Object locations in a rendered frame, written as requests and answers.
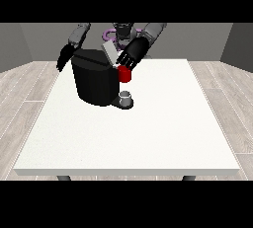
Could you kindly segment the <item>black coffee machine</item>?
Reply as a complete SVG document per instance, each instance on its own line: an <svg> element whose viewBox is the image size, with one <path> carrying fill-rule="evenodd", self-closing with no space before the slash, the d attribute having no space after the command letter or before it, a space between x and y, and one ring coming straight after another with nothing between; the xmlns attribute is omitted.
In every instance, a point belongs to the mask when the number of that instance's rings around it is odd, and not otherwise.
<svg viewBox="0 0 253 228"><path fill-rule="evenodd" d="M105 52L97 49L77 49L71 58L78 96L93 106L115 106L122 110L133 107L133 99L125 105L120 98L119 71Z"/></svg>

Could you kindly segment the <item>pale grey machine lid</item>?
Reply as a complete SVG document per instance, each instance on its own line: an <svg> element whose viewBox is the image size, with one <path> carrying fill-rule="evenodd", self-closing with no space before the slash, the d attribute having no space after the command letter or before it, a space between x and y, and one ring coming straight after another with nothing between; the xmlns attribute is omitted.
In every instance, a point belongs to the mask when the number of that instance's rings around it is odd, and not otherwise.
<svg viewBox="0 0 253 228"><path fill-rule="evenodd" d="M105 52L111 65L115 65L118 59L118 52L111 40L108 40L102 44L102 49Z"/></svg>

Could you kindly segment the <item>red pod holder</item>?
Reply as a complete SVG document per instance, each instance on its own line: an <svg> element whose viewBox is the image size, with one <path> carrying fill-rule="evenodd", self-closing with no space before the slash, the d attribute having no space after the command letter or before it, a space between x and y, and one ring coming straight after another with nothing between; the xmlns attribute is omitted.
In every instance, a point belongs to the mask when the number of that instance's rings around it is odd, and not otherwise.
<svg viewBox="0 0 253 228"><path fill-rule="evenodd" d="M127 83L131 80L131 71L127 67L119 65L118 72L120 82Z"/></svg>

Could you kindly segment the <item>small grey cup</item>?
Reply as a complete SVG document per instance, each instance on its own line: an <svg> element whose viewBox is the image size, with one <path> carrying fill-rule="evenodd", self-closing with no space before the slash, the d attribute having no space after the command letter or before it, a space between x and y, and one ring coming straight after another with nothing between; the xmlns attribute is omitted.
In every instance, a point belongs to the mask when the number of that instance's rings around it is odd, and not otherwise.
<svg viewBox="0 0 253 228"><path fill-rule="evenodd" d="M131 103L131 94L129 91L121 91L119 93L119 97L120 97L120 104L123 107L127 107L130 105Z"/></svg>

